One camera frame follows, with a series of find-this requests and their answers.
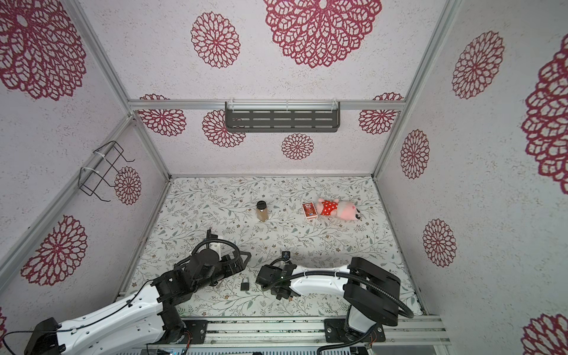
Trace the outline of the red playing card box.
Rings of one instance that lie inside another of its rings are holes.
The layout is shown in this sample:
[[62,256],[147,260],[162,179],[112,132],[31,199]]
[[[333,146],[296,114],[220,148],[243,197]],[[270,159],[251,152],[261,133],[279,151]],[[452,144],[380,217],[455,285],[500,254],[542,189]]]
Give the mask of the red playing card box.
[[304,216],[307,220],[312,220],[318,217],[317,209],[313,203],[304,203],[302,207]]

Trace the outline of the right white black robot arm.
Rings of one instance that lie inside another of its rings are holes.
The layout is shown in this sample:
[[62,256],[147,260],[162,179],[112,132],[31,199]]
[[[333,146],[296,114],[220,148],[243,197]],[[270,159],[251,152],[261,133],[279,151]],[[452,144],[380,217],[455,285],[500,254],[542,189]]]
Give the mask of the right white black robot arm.
[[400,317],[415,317],[399,298],[401,280],[362,257],[353,257],[346,266],[311,269],[292,263],[284,253],[262,266],[256,284],[278,300],[326,294],[342,297],[349,304],[342,325],[329,319],[324,322],[327,344],[319,347],[317,354],[365,342],[383,342],[386,325],[396,327]]

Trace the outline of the black padlock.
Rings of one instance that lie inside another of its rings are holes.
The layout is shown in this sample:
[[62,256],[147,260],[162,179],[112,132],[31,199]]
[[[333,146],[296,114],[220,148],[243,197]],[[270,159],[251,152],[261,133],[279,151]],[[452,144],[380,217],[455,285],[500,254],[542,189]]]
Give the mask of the black padlock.
[[241,282],[241,291],[249,291],[250,288],[250,284],[249,284],[249,279],[247,277],[245,277],[242,282]]

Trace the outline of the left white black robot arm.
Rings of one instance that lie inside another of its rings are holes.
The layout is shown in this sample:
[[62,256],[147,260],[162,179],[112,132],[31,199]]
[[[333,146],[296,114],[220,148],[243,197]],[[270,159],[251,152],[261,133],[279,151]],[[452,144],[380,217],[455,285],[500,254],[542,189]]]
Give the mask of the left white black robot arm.
[[145,282],[133,295],[64,322],[48,318],[30,331],[25,354],[116,354],[154,343],[182,340],[186,324],[176,307],[202,288],[246,269],[251,254],[208,233],[171,270]]

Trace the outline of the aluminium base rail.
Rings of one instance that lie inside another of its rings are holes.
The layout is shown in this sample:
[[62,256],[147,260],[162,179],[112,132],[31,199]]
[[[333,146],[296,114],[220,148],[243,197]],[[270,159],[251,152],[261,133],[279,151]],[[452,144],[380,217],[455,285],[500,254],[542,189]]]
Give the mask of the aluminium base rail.
[[344,317],[186,317],[179,343],[135,346],[128,354],[451,354],[451,339],[438,316],[378,325],[361,342]]

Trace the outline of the spice jar black lid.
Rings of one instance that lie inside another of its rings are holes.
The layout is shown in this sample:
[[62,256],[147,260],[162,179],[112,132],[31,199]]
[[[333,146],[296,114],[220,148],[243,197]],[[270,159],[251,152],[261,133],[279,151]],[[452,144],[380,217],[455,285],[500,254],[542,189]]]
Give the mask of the spice jar black lid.
[[257,213],[257,218],[261,222],[266,222],[269,219],[269,212],[266,201],[257,201],[256,213]]

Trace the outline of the pink plush toy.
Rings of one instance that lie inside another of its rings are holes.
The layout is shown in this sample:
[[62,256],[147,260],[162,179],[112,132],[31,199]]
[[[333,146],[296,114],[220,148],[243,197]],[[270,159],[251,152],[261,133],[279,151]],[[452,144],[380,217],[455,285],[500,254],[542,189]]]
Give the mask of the pink plush toy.
[[315,204],[318,215],[336,217],[341,220],[360,220],[360,211],[353,202],[318,199]]

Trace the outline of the dark grey wall shelf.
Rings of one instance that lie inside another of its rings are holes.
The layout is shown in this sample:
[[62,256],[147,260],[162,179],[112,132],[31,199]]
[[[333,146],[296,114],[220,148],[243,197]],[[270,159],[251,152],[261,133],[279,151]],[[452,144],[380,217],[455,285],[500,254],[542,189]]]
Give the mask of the dark grey wall shelf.
[[310,103],[226,102],[225,125],[231,133],[335,133],[340,128],[337,101]]

